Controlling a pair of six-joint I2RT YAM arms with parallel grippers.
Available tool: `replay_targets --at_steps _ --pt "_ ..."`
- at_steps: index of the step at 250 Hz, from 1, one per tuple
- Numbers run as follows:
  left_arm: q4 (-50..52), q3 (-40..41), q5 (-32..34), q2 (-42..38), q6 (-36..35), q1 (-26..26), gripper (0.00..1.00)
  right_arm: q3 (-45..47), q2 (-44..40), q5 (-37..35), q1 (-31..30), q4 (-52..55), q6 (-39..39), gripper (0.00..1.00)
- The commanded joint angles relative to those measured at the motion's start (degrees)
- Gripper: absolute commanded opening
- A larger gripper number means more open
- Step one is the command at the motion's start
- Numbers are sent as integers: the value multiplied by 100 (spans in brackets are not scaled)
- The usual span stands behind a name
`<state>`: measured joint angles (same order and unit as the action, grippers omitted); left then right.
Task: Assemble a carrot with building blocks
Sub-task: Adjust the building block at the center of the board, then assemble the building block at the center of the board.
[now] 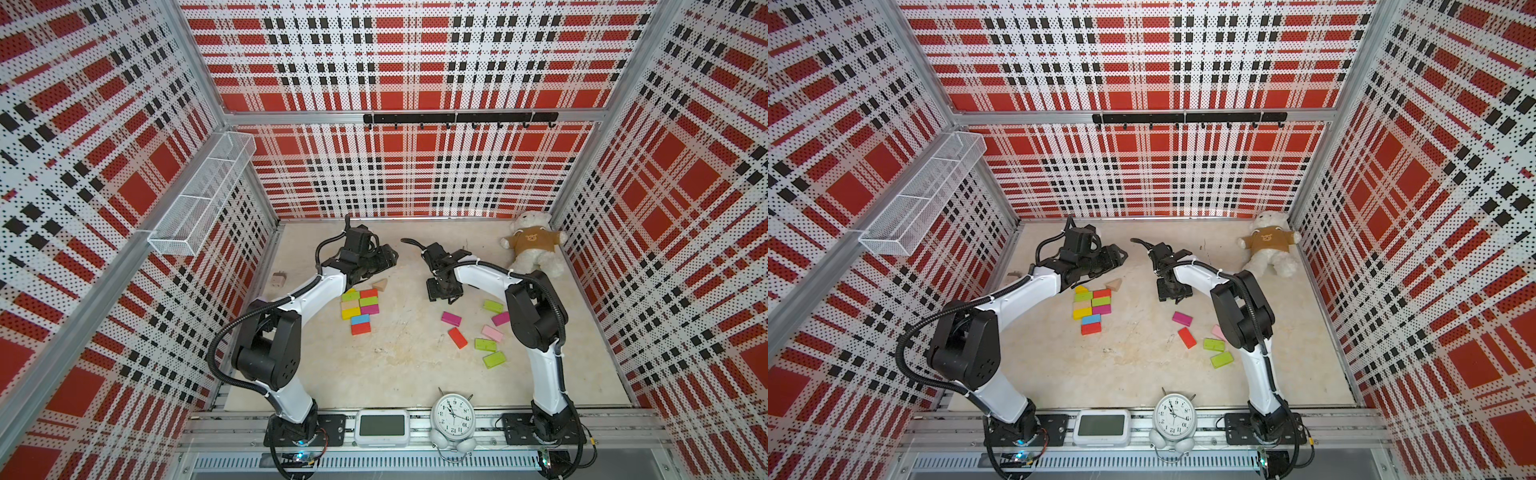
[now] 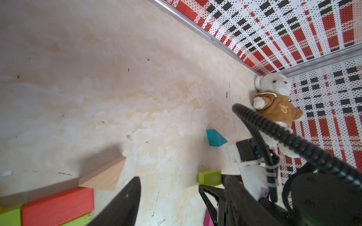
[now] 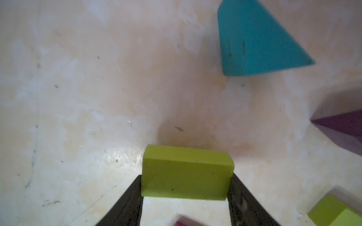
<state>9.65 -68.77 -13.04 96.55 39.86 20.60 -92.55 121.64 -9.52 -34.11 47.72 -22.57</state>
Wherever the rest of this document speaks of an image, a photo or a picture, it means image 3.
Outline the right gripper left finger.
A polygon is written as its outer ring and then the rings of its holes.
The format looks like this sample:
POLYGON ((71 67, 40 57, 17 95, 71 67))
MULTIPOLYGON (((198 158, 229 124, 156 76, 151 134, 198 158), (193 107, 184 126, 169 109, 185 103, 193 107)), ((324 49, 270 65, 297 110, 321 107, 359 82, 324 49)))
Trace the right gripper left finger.
POLYGON ((141 175, 131 183, 96 226, 139 226, 142 216, 141 175))

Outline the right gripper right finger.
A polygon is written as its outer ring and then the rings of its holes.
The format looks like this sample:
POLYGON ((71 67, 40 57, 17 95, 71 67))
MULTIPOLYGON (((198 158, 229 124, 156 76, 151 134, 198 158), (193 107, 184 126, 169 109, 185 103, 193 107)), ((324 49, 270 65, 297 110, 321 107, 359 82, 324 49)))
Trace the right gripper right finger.
POLYGON ((232 226, 280 226, 236 174, 231 178, 227 200, 232 226))

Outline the lime green block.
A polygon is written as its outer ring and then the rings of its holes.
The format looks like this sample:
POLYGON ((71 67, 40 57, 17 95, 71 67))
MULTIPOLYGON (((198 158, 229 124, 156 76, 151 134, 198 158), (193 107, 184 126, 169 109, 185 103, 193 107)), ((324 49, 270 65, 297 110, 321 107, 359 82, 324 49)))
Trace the lime green block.
POLYGON ((224 151, 147 145, 143 197, 225 200, 235 164, 224 151))
POLYGON ((362 226, 362 214, 332 195, 325 195, 308 213, 316 226, 362 226))

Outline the purple triangle block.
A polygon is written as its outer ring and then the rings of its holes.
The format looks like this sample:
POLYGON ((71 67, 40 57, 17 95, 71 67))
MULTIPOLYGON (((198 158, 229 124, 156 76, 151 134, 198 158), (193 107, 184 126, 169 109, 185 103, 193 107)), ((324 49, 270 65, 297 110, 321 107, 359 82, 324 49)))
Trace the purple triangle block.
POLYGON ((311 120, 337 146, 362 155, 362 111, 311 120))

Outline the teal triangle block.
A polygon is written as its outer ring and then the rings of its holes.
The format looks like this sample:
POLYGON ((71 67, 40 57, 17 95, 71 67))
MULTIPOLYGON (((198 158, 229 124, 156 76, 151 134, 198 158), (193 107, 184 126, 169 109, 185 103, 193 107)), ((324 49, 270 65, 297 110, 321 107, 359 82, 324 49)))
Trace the teal triangle block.
POLYGON ((315 64, 259 1, 222 1, 217 19, 226 76, 251 76, 315 64))

